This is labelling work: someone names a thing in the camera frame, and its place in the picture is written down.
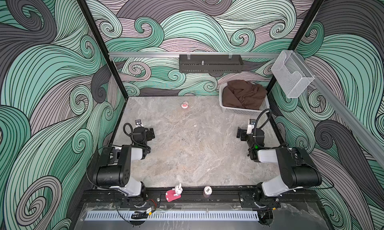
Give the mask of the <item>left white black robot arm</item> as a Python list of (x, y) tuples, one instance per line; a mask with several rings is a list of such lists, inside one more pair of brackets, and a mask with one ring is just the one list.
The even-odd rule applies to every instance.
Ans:
[(130, 145), (102, 147), (96, 170), (89, 178), (98, 189), (117, 190), (129, 198), (146, 199), (146, 187), (131, 176), (131, 163), (143, 160), (151, 152), (148, 142), (155, 139), (153, 128), (146, 128), (140, 119), (135, 127), (125, 123), (123, 132), (131, 139)]

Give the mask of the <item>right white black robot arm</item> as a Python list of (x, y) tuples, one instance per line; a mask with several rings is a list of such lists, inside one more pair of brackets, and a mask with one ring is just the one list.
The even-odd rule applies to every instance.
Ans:
[(323, 182), (322, 174), (305, 149), (289, 148), (286, 144), (278, 147), (264, 145), (263, 127), (270, 118), (261, 126), (258, 123), (261, 116), (268, 112), (271, 109), (263, 110), (256, 119), (249, 120), (247, 129), (239, 128), (237, 131), (237, 138), (248, 144), (248, 156), (252, 161), (278, 165), (279, 174), (276, 177), (258, 184), (260, 197), (277, 197), (292, 190), (320, 186)]

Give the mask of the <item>brown trousers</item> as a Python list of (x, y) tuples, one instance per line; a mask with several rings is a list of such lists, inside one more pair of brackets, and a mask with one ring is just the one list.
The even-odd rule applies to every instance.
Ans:
[(245, 80), (232, 80), (223, 89), (222, 103), (225, 107), (259, 110), (267, 96), (260, 84)]

